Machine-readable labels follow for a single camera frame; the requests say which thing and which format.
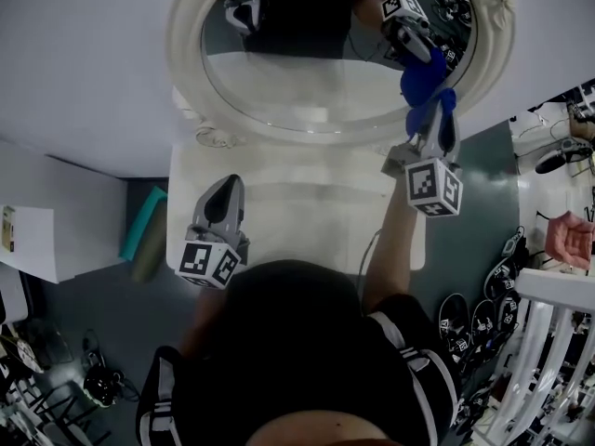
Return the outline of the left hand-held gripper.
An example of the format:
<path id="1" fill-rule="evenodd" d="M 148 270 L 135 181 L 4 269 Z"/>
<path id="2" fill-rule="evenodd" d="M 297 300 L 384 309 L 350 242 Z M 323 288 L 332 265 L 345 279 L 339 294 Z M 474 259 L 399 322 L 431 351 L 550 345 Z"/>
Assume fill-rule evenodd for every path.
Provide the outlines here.
<path id="1" fill-rule="evenodd" d="M 232 174 L 213 184 L 195 206 L 193 223 L 198 225 L 188 227 L 175 274 L 199 287 L 225 290 L 247 264 L 250 241 L 240 231 L 244 210 L 245 185 L 240 176 Z M 212 224 L 220 234 L 201 227 Z"/>

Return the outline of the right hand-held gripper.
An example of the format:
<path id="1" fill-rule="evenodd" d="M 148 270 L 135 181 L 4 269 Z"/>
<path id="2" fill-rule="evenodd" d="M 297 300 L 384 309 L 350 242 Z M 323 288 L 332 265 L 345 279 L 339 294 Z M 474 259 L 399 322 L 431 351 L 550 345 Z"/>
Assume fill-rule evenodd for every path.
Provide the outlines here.
<path id="1" fill-rule="evenodd" d="M 443 150 L 446 159 L 457 157 L 460 136 L 454 111 L 442 119 L 442 106 L 430 104 L 417 134 L 416 148 L 420 155 L 441 155 Z M 442 159 L 421 159 L 411 144 L 404 143 L 390 148 L 381 171 L 393 178 L 404 175 L 407 203 L 420 214 L 426 217 L 459 215 L 463 183 Z"/>

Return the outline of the blue cloth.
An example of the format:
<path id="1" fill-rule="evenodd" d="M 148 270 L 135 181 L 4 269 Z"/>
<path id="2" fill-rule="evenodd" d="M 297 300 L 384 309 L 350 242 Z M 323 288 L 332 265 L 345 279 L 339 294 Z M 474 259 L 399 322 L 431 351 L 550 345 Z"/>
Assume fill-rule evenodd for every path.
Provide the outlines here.
<path id="1" fill-rule="evenodd" d="M 443 111 L 440 130 L 443 131 L 455 115 L 457 96 L 454 88 L 447 87 L 437 95 L 430 97 L 426 102 L 412 108 L 406 116 L 405 132 L 411 140 L 422 128 L 424 118 L 430 114 L 430 109 L 440 108 Z"/>

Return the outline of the oval white-framed mirror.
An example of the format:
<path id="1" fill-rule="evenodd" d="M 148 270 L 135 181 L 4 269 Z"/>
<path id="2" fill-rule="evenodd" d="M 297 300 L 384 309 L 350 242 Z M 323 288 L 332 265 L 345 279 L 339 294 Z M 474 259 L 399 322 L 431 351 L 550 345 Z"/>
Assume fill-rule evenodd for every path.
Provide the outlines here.
<path id="1" fill-rule="evenodd" d="M 427 94 L 478 105 L 514 44 L 513 0 L 174 0 L 165 47 L 209 138 L 397 138 Z"/>

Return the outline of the person's right forearm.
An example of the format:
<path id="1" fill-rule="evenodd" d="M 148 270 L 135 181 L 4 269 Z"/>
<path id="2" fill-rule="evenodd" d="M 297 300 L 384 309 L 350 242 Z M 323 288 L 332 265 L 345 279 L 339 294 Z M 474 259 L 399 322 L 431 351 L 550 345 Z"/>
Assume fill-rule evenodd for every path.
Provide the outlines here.
<path id="1" fill-rule="evenodd" d="M 384 305 L 399 309 L 421 310 L 409 295 L 411 247 L 417 211 L 407 202 L 404 181 L 397 181 L 365 275 L 363 313 L 385 310 Z"/>

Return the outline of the person's left forearm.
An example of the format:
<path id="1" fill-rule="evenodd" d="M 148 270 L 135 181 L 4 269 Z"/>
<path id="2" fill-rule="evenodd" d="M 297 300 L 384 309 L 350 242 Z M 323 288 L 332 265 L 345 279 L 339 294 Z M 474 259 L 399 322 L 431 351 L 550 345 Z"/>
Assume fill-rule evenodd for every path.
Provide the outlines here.
<path id="1" fill-rule="evenodd" d="M 186 359 L 198 358 L 208 347 L 223 311 L 228 292 L 203 288 L 199 293 L 193 312 L 191 327 L 184 335 L 180 354 Z"/>

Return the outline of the white dressing table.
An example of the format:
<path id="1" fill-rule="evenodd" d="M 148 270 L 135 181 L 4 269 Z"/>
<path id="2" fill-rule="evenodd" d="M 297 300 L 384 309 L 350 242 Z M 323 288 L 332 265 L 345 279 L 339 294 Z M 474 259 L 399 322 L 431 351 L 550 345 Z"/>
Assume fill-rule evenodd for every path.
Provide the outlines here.
<path id="1" fill-rule="evenodd" d="M 366 271 L 394 181 L 370 149 L 257 144 L 174 146 L 167 198 L 166 263 L 175 272 L 200 197 L 232 174 L 245 185 L 241 231 L 248 266 L 297 259 L 347 274 Z"/>

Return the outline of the teal rolled mat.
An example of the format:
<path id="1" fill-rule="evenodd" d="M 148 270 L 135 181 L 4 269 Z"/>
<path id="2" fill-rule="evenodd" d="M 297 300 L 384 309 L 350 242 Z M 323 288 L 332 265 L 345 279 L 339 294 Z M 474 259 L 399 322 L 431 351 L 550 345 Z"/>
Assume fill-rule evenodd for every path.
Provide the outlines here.
<path id="1" fill-rule="evenodd" d="M 132 261 L 139 249 L 145 231 L 160 203 L 166 203 L 167 192 L 158 185 L 133 183 L 128 186 L 126 198 L 126 235 L 119 257 Z"/>

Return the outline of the black studio lamp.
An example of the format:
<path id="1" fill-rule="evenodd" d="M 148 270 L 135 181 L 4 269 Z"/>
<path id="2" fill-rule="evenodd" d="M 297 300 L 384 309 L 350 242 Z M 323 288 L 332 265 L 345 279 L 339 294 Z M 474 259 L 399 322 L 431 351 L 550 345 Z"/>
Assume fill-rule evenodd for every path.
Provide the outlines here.
<path id="1" fill-rule="evenodd" d="M 542 156 L 536 166 L 535 172 L 539 175 L 551 173 L 567 164 L 587 160 L 593 154 L 592 145 L 581 138 L 565 138 L 561 146 Z"/>

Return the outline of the person's black shirt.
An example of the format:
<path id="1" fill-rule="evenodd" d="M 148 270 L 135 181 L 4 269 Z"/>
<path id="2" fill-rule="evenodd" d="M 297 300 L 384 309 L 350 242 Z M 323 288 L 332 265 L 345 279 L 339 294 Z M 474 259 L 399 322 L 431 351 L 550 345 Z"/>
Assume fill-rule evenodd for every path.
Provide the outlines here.
<path id="1" fill-rule="evenodd" d="M 439 446 L 456 368 L 422 307 L 384 308 L 364 315 L 345 275 L 311 263 L 235 275 L 201 356 L 156 350 L 140 446 L 245 446 L 275 418 L 319 410 L 357 415 L 403 446 Z"/>

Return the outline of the white shelf unit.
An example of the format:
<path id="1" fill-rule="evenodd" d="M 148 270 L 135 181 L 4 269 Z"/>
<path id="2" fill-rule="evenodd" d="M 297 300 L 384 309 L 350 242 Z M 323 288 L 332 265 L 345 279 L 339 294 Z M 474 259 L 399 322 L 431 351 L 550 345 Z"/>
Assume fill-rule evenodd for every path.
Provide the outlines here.
<path id="1" fill-rule="evenodd" d="M 589 314 L 593 323 L 571 379 L 533 440 L 535 446 L 544 444 L 557 425 L 595 355 L 595 277 L 525 269 L 516 291 L 521 299 L 517 325 L 498 361 L 499 369 L 510 367 L 509 383 L 492 416 L 474 427 L 480 446 L 511 446 L 543 412 L 575 332 L 575 313 Z"/>

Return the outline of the white cardboard box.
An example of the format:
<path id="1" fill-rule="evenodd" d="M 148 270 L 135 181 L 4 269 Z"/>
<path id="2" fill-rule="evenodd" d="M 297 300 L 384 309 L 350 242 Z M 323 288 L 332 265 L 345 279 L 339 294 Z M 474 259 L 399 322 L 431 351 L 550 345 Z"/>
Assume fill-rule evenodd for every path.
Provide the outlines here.
<path id="1" fill-rule="evenodd" d="M 54 210 L 0 204 L 0 263 L 57 282 Z"/>

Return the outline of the glossy black helmet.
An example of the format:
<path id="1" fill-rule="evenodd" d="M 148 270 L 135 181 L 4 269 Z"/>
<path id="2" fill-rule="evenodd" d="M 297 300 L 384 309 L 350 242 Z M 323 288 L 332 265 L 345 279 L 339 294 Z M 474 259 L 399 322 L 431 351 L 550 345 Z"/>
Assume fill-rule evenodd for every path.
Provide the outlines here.
<path id="1" fill-rule="evenodd" d="M 116 397 L 112 371 L 106 367 L 94 365 L 86 374 L 83 390 L 99 407 L 109 408 Z"/>

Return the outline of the white appliance with black band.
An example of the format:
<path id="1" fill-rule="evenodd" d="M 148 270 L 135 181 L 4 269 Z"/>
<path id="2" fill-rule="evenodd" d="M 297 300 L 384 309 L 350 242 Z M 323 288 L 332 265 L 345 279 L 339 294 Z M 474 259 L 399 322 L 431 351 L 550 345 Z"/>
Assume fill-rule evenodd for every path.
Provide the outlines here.
<path id="1" fill-rule="evenodd" d="M 20 272 L 0 263 L 0 325 L 24 321 L 29 317 L 29 306 Z"/>

